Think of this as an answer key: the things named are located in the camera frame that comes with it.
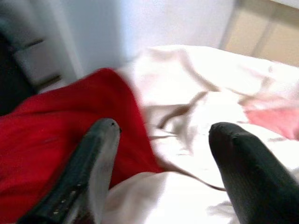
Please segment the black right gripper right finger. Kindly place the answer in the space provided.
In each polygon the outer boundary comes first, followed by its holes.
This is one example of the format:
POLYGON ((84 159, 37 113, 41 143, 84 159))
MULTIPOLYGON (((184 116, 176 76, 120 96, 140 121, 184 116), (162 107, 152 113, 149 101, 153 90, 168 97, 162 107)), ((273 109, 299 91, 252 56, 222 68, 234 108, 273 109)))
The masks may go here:
POLYGON ((299 224, 299 182, 258 137, 219 122, 208 140, 240 224, 299 224))

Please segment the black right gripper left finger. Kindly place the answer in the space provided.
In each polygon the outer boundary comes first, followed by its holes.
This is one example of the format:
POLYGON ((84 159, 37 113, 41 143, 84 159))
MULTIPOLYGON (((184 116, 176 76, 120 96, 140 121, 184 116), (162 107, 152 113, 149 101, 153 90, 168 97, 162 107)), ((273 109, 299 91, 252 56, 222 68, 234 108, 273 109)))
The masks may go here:
POLYGON ((121 129, 113 119, 99 119, 72 153, 50 192, 17 224, 73 224, 87 212, 100 224, 121 129))

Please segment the red cloth garment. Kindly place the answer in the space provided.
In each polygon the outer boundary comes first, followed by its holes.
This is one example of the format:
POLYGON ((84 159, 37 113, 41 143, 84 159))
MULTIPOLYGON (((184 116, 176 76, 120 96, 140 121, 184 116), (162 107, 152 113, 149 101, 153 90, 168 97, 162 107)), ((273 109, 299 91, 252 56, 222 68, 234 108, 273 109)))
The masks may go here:
POLYGON ((90 126, 121 128, 111 186, 142 172, 160 173, 127 83, 113 70, 32 96, 0 117, 0 224, 12 224, 45 196, 90 126))

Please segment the pink cloth garment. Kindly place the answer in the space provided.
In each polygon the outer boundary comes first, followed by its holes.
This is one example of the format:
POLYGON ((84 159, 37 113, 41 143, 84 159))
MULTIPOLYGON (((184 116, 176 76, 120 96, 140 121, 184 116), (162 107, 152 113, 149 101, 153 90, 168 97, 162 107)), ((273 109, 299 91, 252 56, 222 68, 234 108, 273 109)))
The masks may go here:
POLYGON ((291 140, 299 140, 299 105, 243 105, 251 124, 261 126, 291 140))

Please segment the white cloth garment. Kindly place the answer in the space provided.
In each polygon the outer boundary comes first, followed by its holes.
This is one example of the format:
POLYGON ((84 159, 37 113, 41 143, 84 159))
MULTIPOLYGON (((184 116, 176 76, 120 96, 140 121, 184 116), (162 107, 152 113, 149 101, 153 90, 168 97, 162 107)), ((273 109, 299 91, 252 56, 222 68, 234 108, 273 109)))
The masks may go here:
POLYGON ((299 140, 251 124, 243 105, 299 105, 299 68, 210 47, 163 46, 118 69, 163 173, 113 187, 101 224, 240 224, 208 144, 213 123, 258 136, 299 180, 299 140))

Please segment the beige wooden cabinet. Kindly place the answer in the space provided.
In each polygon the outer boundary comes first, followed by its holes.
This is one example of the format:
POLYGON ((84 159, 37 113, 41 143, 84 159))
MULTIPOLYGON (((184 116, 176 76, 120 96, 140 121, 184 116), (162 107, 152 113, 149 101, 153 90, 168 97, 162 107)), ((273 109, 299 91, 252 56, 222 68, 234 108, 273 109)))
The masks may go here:
POLYGON ((299 0, 237 0, 221 49, 299 67, 299 0))

